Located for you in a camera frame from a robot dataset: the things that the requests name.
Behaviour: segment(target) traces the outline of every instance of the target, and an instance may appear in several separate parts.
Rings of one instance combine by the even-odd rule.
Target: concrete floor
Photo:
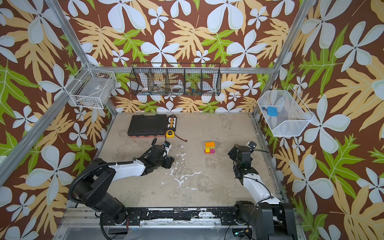
[[[127,131],[132,114],[119,114],[101,150],[106,162],[129,161],[139,157],[152,142],[150,138],[131,138]],[[127,207],[207,207],[229,206],[237,200],[253,201],[233,173],[227,153],[234,144],[257,143],[248,114],[177,114],[176,134],[188,140],[168,138],[169,156],[175,158],[171,169],[162,167],[146,176],[119,179],[108,192]],[[163,144],[158,137],[156,144]],[[214,141],[216,153],[207,156],[204,143]],[[275,194],[272,178],[260,152],[252,154],[252,167]]]

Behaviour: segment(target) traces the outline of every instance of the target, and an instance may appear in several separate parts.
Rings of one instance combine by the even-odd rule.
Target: white wire basket
[[[75,78],[76,85],[68,92],[77,107],[104,109],[112,90],[116,76],[112,71],[83,68],[84,74]]]
[[[308,126],[314,114],[308,109],[307,105],[293,91],[296,100],[291,93],[286,90],[271,90],[261,96],[257,103],[260,109],[275,107],[277,116],[269,116],[267,111],[262,110],[263,116],[272,130],[275,137],[298,137]],[[298,102],[301,102],[308,110],[304,112]]]

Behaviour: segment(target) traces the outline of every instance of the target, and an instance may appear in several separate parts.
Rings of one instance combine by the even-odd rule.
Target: tape measure
[[[167,137],[175,137],[175,133],[172,130],[167,130]]]

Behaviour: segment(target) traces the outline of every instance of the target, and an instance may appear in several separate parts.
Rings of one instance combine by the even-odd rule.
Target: wire basket
[[[130,74],[132,94],[218,96],[221,92],[220,65],[218,67],[191,67],[190,64],[184,63],[178,63],[177,67],[169,63],[162,65],[163,67],[154,68],[133,63]]]
[[[262,110],[263,116],[275,137],[300,136],[314,117],[314,114],[301,98],[295,92],[294,94],[296,100],[289,91],[272,90],[266,91],[257,100],[260,109],[265,108]],[[300,101],[308,109],[308,112],[305,113],[300,107]],[[268,107],[275,107],[277,116],[268,115]]]
[[[115,73],[94,68],[83,70],[75,78],[78,82],[68,92],[69,96],[77,107],[104,109],[117,82]]]

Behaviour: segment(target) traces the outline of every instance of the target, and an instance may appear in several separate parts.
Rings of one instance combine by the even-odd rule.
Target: blue object
[[[277,117],[277,108],[275,107],[268,107],[267,110],[266,110],[266,113],[268,114],[268,116],[272,116],[272,117]]]

